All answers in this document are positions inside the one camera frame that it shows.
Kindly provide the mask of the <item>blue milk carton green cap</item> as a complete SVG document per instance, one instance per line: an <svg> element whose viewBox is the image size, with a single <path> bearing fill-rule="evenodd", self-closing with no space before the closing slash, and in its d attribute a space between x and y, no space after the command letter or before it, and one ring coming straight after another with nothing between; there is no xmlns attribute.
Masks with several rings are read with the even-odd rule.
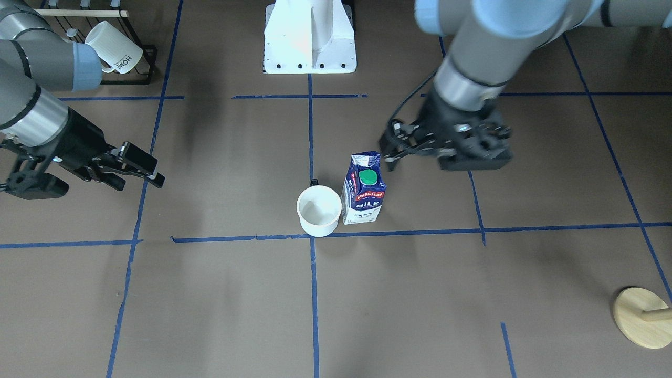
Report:
<svg viewBox="0 0 672 378"><path fill-rule="evenodd" d="M341 194L343 224L377 220L385 192L386 184L380 174L380 154L376 151L353 154Z"/></svg>

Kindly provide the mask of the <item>white smiley face mug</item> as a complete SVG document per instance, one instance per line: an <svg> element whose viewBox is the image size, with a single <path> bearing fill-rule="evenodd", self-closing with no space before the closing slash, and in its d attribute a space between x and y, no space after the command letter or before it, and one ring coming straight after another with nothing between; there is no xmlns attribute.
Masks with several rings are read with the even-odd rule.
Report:
<svg viewBox="0 0 672 378"><path fill-rule="evenodd" d="M340 196L317 179L311 179L296 200L296 213L302 229L312 237L326 237L338 226L342 211Z"/></svg>

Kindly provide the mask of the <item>white mug on rack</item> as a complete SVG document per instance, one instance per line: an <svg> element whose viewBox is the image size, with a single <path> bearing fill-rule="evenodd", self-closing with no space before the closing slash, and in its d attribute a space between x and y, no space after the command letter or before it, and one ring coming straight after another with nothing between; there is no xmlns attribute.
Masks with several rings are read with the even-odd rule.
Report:
<svg viewBox="0 0 672 378"><path fill-rule="evenodd" d="M143 56L140 46L107 21L96 24L87 34L85 43L108 65L108 68L103 68L103 72L127 74L137 66Z"/></svg>

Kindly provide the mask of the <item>wooden mug tree stand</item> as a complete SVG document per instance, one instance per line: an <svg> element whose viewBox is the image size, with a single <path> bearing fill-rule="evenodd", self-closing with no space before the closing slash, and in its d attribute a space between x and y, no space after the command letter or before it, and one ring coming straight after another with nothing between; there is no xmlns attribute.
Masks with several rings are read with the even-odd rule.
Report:
<svg viewBox="0 0 672 378"><path fill-rule="evenodd" d="M612 305L620 332L644 349L663 349L671 343L671 308L654 292L640 287L623 289Z"/></svg>

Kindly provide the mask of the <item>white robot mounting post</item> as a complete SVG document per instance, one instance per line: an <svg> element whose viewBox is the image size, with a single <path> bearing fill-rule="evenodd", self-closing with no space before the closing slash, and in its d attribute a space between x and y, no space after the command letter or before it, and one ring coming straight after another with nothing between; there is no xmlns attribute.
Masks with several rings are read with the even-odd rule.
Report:
<svg viewBox="0 0 672 378"><path fill-rule="evenodd" d="M271 75L355 72L354 15L353 1L267 5L262 69Z"/></svg>

